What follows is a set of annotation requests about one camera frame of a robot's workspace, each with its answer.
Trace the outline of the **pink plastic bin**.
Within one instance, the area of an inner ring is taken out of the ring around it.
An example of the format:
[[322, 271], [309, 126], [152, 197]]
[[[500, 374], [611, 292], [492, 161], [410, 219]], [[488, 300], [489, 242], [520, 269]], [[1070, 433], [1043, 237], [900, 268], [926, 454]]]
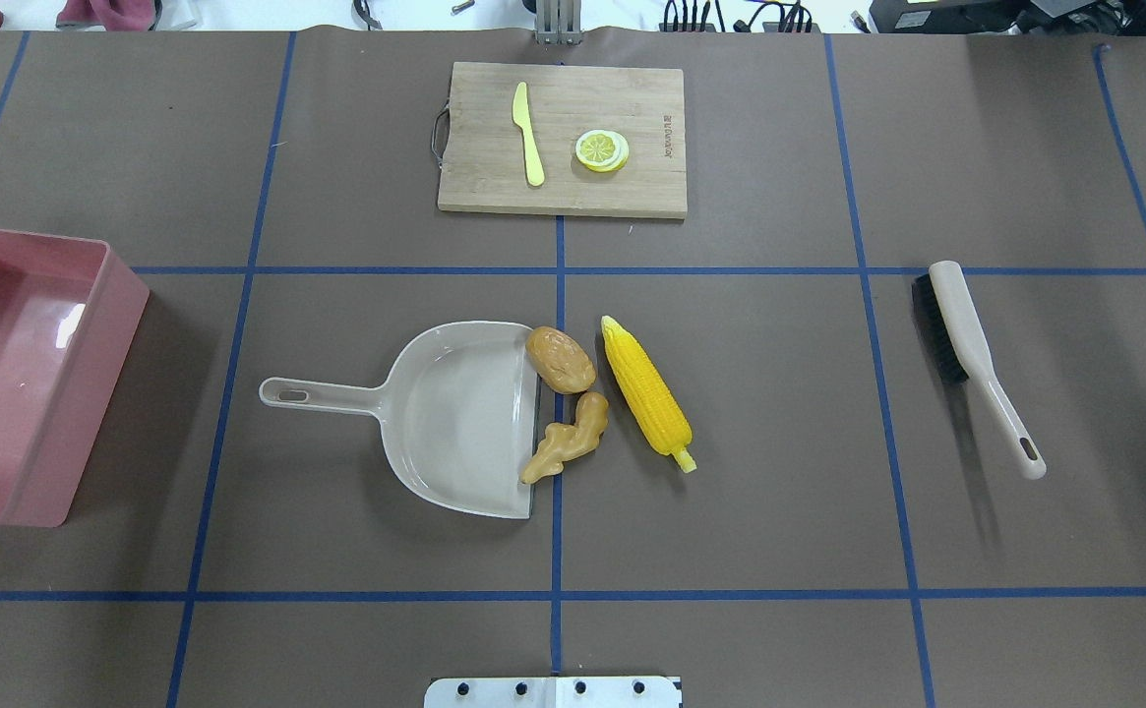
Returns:
[[0, 229], [0, 525], [66, 520], [149, 297], [109, 243]]

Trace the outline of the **yellow lemon slices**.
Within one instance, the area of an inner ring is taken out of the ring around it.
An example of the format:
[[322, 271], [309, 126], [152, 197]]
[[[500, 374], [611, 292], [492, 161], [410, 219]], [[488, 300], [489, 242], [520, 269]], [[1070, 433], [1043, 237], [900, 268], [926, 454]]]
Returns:
[[613, 173], [630, 160], [630, 143], [623, 134], [610, 129], [590, 129], [576, 137], [576, 162], [592, 173]]

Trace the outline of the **beige plastic dustpan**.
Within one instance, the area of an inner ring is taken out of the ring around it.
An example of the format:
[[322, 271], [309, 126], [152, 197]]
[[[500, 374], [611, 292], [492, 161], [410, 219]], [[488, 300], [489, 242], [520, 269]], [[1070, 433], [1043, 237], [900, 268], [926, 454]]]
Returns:
[[521, 469], [535, 449], [541, 381], [526, 353], [531, 328], [468, 320], [429, 328], [375, 388], [272, 377], [269, 407], [378, 420], [398, 481], [421, 499], [468, 514], [526, 520]]

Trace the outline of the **yellow plastic knife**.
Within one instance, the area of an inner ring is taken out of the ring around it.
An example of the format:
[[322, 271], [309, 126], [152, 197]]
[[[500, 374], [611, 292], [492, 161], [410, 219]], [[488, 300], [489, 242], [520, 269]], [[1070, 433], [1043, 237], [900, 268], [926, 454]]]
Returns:
[[513, 109], [511, 109], [513, 124], [521, 134], [524, 179], [529, 187], [537, 188], [545, 183], [545, 170], [542, 164], [533, 129], [529, 113], [529, 91], [527, 82], [518, 82], [515, 86]]

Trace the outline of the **beige hand brush black bristles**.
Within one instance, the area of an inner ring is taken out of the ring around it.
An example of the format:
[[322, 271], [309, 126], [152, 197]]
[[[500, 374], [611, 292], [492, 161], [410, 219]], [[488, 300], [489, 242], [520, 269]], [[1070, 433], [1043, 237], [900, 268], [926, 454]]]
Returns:
[[933, 262], [915, 278], [915, 286], [934, 335], [932, 351], [937, 375], [945, 383], [972, 385], [990, 409], [1019, 474], [1027, 480], [1045, 478], [1047, 463], [996, 373], [986, 328], [970, 296], [961, 263]]

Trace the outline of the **tan toy ginger root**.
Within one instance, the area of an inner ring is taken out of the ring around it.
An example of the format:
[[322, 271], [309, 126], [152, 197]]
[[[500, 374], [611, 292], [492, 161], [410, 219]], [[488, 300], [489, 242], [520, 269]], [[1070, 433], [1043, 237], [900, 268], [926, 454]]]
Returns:
[[575, 420], [550, 423], [544, 439], [521, 469], [519, 481], [524, 485], [563, 474], [570, 461], [595, 451], [609, 426], [609, 399], [599, 391], [586, 391], [576, 400]]

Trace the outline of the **pink cloth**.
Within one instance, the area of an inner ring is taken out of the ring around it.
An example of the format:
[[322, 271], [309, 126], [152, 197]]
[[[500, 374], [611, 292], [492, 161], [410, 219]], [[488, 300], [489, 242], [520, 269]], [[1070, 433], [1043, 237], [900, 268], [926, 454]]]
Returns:
[[55, 27], [105, 27], [105, 31], [149, 31], [160, 19], [162, 1], [70, 0], [57, 13]]

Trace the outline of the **wooden cutting board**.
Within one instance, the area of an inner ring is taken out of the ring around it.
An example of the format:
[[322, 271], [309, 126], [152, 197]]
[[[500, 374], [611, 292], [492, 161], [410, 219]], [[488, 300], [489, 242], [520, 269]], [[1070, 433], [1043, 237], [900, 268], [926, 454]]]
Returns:
[[[545, 183], [526, 183], [515, 86], [527, 82]], [[456, 62], [437, 203], [456, 213], [686, 218], [686, 82], [680, 69]], [[613, 173], [576, 162], [586, 131], [630, 143]]]

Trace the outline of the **metal base plate with bolts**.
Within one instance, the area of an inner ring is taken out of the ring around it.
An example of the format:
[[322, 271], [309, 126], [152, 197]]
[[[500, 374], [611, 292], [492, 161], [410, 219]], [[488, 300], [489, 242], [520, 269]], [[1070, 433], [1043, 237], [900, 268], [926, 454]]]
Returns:
[[489, 677], [430, 682], [424, 707], [682, 707], [678, 678]]

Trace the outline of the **yellow toy corn cob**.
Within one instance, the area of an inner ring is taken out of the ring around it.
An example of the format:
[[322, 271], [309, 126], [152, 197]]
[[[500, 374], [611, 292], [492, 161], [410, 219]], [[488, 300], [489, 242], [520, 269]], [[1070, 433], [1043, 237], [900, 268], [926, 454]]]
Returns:
[[697, 470], [689, 446], [694, 432], [670, 387], [664, 381], [647, 351], [617, 318], [601, 318], [601, 337], [609, 365], [617, 377], [641, 434], [657, 454], [672, 457], [682, 472]]

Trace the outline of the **brown toy potato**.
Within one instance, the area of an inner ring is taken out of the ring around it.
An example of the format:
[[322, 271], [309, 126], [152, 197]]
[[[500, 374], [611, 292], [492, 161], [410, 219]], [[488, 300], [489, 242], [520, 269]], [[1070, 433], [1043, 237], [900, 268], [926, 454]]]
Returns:
[[537, 327], [524, 341], [537, 377], [555, 393], [570, 395], [591, 390], [598, 378], [586, 351], [573, 338], [554, 327]]

